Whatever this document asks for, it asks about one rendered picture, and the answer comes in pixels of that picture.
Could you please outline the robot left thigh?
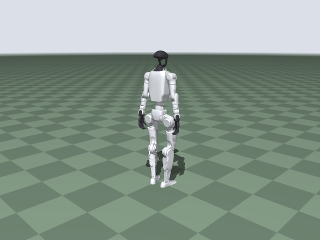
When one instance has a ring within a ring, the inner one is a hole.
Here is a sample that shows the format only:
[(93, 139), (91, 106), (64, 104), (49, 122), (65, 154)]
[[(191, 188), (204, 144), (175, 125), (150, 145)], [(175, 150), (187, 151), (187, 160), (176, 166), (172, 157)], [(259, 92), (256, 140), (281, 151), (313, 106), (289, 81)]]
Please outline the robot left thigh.
[(152, 114), (149, 113), (145, 116), (145, 121), (149, 124), (147, 129), (149, 132), (149, 139), (150, 139), (150, 152), (156, 153), (158, 152), (158, 128), (159, 123), (157, 121), (152, 120)]

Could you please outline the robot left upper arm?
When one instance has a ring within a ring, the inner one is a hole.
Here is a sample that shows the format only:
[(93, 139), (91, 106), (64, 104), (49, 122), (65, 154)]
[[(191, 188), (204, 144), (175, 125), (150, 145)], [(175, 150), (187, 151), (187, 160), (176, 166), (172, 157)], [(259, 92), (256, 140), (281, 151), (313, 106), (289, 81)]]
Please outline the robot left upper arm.
[(150, 97), (150, 95), (149, 95), (149, 73), (150, 72), (146, 72), (144, 74), (144, 85), (143, 85), (143, 94), (142, 94), (142, 96), (144, 98)]

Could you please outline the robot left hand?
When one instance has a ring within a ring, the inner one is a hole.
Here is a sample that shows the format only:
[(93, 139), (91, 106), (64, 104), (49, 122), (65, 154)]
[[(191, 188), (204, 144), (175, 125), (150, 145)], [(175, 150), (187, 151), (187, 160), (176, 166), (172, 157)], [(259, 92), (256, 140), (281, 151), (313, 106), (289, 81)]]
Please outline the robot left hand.
[(138, 126), (145, 130), (146, 128), (144, 127), (144, 124), (147, 125), (144, 121), (144, 116), (145, 115), (142, 115), (142, 110), (139, 111), (139, 119), (138, 119)]

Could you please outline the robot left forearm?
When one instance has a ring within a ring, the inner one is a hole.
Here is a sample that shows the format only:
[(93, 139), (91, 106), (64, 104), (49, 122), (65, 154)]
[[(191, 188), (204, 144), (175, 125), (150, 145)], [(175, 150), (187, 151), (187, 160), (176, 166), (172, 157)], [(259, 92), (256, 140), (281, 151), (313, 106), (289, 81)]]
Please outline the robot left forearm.
[[(141, 96), (141, 104), (140, 104), (140, 109), (139, 109), (139, 111), (140, 110), (142, 110), (142, 115), (144, 115), (145, 114), (145, 110), (146, 110), (146, 106), (147, 106), (147, 101), (148, 101), (148, 99), (147, 98), (145, 98), (145, 97), (143, 97), (143, 93), (142, 93), (142, 96)], [(138, 111), (138, 113), (139, 113), (139, 111)]]

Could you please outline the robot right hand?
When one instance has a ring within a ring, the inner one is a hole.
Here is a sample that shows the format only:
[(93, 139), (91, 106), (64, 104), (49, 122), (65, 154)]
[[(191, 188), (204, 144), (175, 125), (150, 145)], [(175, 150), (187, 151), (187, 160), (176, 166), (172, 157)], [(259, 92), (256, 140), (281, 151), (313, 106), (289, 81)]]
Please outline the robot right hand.
[(175, 131), (174, 131), (174, 133), (172, 133), (172, 134), (173, 134), (173, 135), (176, 135), (176, 134), (179, 133), (179, 127), (180, 127), (180, 123), (179, 123), (180, 117), (179, 117), (179, 115), (176, 115), (176, 116), (175, 116), (174, 121), (175, 121), (175, 126), (173, 127), (173, 130), (175, 129)]

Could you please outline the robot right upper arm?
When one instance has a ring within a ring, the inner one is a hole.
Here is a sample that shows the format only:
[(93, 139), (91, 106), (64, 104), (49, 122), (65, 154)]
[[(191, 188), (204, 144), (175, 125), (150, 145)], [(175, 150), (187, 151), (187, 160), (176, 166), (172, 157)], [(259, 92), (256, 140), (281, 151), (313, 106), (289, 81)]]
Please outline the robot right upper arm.
[(166, 72), (166, 79), (169, 81), (169, 91), (170, 91), (170, 100), (174, 101), (175, 100), (175, 94), (176, 93), (176, 89), (177, 89), (177, 75), (175, 73), (171, 73), (171, 72)]

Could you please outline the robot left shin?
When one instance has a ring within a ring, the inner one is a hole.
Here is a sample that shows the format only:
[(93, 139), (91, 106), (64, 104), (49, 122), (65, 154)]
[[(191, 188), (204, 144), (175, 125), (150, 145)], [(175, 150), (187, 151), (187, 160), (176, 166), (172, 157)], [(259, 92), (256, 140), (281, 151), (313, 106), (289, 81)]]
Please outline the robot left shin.
[(148, 146), (148, 159), (149, 159), (149, 164), (151, 168), (151, 177), (156, 178), (156, 167), (157, 167), (157, 162), (158, 162), (158, 152), (156, 153), (151, 153), (150, 152), (150, 144)]

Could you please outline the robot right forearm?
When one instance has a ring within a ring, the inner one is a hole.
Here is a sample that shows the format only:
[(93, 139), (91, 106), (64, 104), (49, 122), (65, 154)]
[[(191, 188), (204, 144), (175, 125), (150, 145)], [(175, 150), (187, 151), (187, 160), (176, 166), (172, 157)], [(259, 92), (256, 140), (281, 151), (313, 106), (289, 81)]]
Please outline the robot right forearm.
[(177, 93), (175, 94), (174, 101), (172, 101), (171, 105), (172, 105), (172, 111), (173, 111), (173, 118), (176, 119), (176, 115), (179, 115), (179, 118), (180, 118), (179, 95)]

